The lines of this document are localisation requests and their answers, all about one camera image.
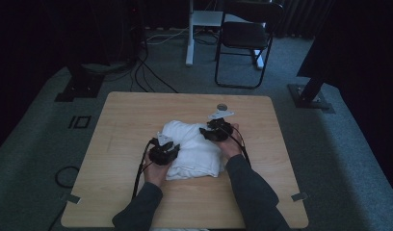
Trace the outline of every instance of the tabletop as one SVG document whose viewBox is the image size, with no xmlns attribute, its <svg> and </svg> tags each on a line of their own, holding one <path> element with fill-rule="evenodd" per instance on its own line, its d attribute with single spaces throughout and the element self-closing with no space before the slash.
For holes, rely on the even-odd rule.
<svg viewBox="0 0 393 231">
<path fill-rule="evenodd" d="M 112 218 L 131 200 L 137 168 L 148 141 L 165 123 L 205 123 L 227 105 L 235 115 L 253 170 L 279 197 L 277 208 L 292 228 L 304 228 L 307 214 L 292 165 L 277 122 L 272 100 L 267 96 L 111 92 L 97 121 L 92 140 L 62 217 L 65 227 L 113 227 Z M 164 197 L 152 227 L 243 228 L 226 171 L 219 177 L 167 181 Z"/>
</svg>

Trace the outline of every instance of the gray carpet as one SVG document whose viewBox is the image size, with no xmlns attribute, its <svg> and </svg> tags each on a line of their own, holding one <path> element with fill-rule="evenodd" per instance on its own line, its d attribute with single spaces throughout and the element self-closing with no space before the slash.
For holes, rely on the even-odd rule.
<svg viewBox="0 0 393 231">
<path fill-rule="evenodd" d="M 214 41 L 204 35 L 198 38 Z M 297 78 L 296 73 L 311 43 L 301 38 L 275 39 L 265 81 L 256 90 L 216 86 L 212 45 L 197 43 L 194 65 L 186 67 L 184 38 L 149 45 L 145 63 L 181 93 L 268 95 L 273 99 L 299 187 L 310 195 L 304 201 L 309 225 L 303 230 L 393 230 L 393 191 L 339 91 L 322 87 L 335 114 L 297 109 L 294 105 L 287 85 L 308 81 Z M 231 64 L 232 73 L 225 73 L 224 67 L 221 76 L 229 81 L 251 82 L 253 74 L 259 75 L 249 58 L 246 63 L 223 59 L 223 66 L 227 64 Z M 48 230 L 65 205 L 60 197 L 71 191 L 55 183 L 56 172 L 81 165 L 109 92 L 142 91 L 135 81 L 133 84 L 134 73 L 135 69 L 108 75 L 97 98 L 78 98 L 69 103 L 54 102 L 70 77 L 67 70 L 60 70 L 47 81 L 0 148 L 0 230 Z M 138 76 L 146 86 L 141 72 Z M 145 77 L 155 91 L 171 92 L 147 70 Z M 87 128 L 69 128 L 74 116 L 92 119 Z M 70 169 L 63 172 L 62 179 L 73 184 L 75 176 Z M 111 229 L 67 229 L 57 219 L 53 230 Z"/>
</svg>

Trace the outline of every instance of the vr controller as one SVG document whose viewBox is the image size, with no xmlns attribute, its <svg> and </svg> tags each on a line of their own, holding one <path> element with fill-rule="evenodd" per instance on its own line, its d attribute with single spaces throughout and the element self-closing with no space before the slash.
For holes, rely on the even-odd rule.
<svg viewBox="0 0 393 231">
<path fill-rule="evenodd" d="M 176 159 L 179 144 L 173 145 L 171 138 L 158 133 L 158 139 L 153 138 L 149 143 L 154 146 L 149 150 L 149 160 L 159 166 L 166 166 Z"/>
<path fill-rule="evenodd" d="M 209 141 L 225 141 L 233 132 L 230 123 L 226 122 L 223 118 L 225 116 L 232 116 L 234 113 L 227 111 L 227 107 L 224 104 L 219 104 L 217 109 L 214 114 L 208 116 L 208 118 L 211 118 L 207 122 L 208 129 L 199 128 L 199 132 Z"/>
</svg>

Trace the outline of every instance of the white towel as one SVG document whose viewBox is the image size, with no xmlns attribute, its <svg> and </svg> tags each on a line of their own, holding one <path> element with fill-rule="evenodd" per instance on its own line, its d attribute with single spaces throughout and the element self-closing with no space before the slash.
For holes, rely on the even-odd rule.
<svg viewBox="0 0 393 231">
<path fill-rule="evenodd" d="M 207 175 L 218 177 L 223 171 L 221 150 L 200 134 L 200 127 L 207 128 L 206 124 L 187 124 L 177 120 L 164 125 L 162 134 L 171 137 L 175 145 L 180 144 L 178 157 L 172 162 L 167 180 Z"/>
</svg>

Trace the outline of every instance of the chair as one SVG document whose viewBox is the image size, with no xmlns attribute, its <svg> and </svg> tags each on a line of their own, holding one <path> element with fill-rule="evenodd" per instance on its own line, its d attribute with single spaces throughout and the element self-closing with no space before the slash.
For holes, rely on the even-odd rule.
<svg viewBox="0 0 393 231">
<path fill-rule="evenodd" d="M 225 20 L 230 14 L 242 18 L 244 21 Z M 215 60 L 217 62 L 215 67 L 215 82 L 217 85 L 228 88 L 256 89 L 262 84 L 269 53 L 272 47 L 273 33 L 282 16 L 283 8 L 277 3 L 248 0 L 224 1 L 220 36 L 215 55 Z M 228 48 L 248 49 L 250 54 L 222 52 L 222 45 Z M 265 49 L 267 49 L 266 58 L 259 82 L 256 85 L 229 85 L 218 81 L 221 54 L 253 56 L 253 64 L 256 64 L 258 58 Z"/>
</svg>

